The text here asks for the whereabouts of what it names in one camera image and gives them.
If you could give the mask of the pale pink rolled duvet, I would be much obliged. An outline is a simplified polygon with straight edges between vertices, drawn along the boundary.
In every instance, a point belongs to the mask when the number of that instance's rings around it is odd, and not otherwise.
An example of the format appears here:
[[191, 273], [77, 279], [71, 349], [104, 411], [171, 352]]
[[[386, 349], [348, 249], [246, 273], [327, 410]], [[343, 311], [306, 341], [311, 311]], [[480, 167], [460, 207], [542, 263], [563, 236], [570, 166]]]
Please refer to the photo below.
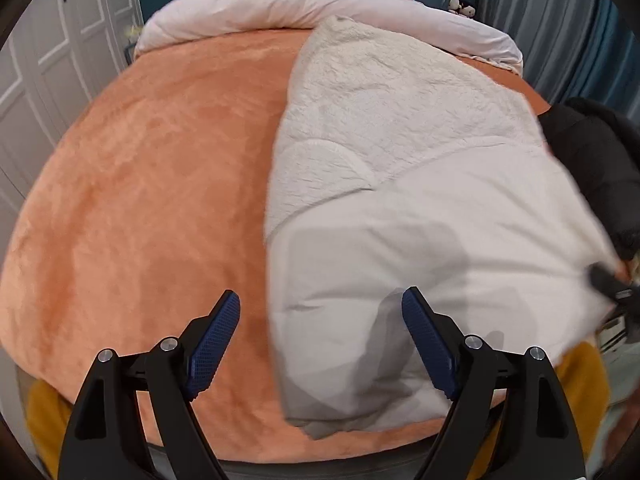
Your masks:
[[313, 29], [341, 16], [399, 32], [462, 58], [521, 75], [522, 51], [505, 32], [416, 0], [172, 0], [145, 23], [134, 55], [264, 29]]

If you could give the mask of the yellow trousers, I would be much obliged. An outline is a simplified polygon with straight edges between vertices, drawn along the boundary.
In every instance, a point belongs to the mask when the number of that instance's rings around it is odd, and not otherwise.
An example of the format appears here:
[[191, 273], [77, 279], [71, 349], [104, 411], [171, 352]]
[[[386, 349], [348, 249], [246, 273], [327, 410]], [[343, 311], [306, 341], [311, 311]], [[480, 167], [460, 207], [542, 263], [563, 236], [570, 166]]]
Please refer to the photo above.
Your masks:
[[[610, 398], [600, 352], [591, 342], [583, 341], [567, 352], [555, 371], [574, 415], [582, 452], [588, 457]], [[58, 476], [70, 414], [72, 406], [55, 388], [40, 379], [30, 387], [25, 408], [26, 426], [39, 458], [52, 478]]]

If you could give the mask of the orange plush bed blanket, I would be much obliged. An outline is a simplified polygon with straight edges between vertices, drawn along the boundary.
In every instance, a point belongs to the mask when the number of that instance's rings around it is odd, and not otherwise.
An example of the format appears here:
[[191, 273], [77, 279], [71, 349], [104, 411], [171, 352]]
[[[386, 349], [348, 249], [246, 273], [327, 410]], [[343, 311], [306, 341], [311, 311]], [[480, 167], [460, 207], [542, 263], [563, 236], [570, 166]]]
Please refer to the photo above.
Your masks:
[[262, 222], [274, 136], [303, 30], [142, 55], [80, 115], [29, 192], [1, 273], [2, 347], [35, 383], [27, 427], [49, 469], [96, 354], [145, 352], [226, 289], [241, 321], [194, 402], [222, 460], [292, 463], [397, 448], [439, 420], [314, 441], [272, 378]]

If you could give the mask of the white padded jacket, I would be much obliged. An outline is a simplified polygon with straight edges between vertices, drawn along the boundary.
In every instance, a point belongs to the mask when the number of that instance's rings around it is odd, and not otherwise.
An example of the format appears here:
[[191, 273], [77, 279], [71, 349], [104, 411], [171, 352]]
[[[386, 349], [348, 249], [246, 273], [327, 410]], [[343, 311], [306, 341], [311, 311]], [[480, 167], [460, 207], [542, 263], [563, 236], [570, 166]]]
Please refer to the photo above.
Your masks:
[[268, 313], [285, 419], [309, 437], [448, 411], [402, 293], [498, 350], [552, 361], [618, 259], [521, 93], [406, 35], [327, 18], [300, 50], [270, 174]]

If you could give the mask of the white panelled wardrobe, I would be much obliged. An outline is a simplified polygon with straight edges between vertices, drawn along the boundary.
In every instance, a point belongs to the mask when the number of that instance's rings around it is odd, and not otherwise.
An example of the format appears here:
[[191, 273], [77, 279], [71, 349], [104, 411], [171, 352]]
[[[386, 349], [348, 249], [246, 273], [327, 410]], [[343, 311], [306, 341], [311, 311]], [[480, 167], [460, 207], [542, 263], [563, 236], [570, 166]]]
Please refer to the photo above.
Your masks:
[[1, 343], [76, 393], [136, 286], [138, 0], [32, 0], [1, 49]]

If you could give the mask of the grey curtain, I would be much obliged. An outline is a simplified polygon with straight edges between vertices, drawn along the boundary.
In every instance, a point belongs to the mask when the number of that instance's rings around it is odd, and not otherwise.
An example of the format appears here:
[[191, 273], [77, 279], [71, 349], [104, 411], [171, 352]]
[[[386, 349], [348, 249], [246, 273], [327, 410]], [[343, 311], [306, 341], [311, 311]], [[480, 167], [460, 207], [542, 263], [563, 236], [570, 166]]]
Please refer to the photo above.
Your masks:
[[612, 0], [480, 0], [477, 11], [515, 41], [546, 101], [580, 96], [639, 121], [639, 40]]

